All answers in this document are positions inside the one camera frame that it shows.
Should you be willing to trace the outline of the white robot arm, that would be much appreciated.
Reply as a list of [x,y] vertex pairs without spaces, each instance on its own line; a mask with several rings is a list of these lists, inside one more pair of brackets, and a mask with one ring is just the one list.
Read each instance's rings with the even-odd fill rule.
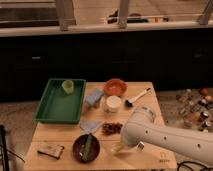
[[146,142],[213,166],[213,133],[157,125],[155,118],[149,108],[137,107],[121,129],[121,142]]

